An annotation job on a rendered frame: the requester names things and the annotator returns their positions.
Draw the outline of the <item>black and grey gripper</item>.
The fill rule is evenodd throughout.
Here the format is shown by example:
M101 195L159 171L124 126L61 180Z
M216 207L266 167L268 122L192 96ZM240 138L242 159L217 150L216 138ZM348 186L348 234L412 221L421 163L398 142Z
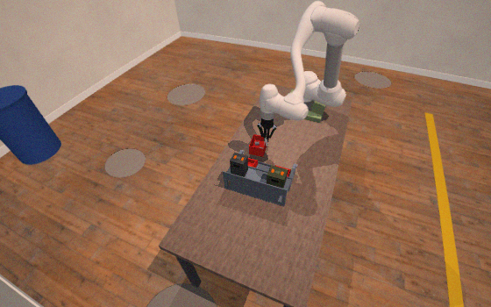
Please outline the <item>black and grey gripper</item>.
M264 125L265 124L265 125ZM270 125L268 125L270 124ZM261 119L261 122L258 123L257 125L259 127L259 130L260 130L260 135L261 137L264 137L264 141L266 143L266 146L267 146L267 142L268 142L268 138L271 139L274 131L276 130L277 126L274 125L274 119L271 119L271 120L264 120L264 119ZM264 132L262 130L262 127L264 128ZM271 132L271 134L269 135L269 131L270 129L273 127L273 130ZM265 145L264 143L264 145Z

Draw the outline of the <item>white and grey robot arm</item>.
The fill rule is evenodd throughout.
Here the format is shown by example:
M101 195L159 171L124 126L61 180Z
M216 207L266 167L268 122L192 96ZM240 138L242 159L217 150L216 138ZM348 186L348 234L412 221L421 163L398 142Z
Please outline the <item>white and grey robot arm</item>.
M284 98L273 84L265 85L260 92L260 117L271 120L277 113L300 121L307 117L314 100L328 106L340 106L346 97L338 80L344 43L353 38L358 29L359 20L350 12L326 8L320 1L311 4L300 19L290 50L295 90ZM304 72L302 65L302 48L314 32L322 32L327 41L322 81L314 72Z

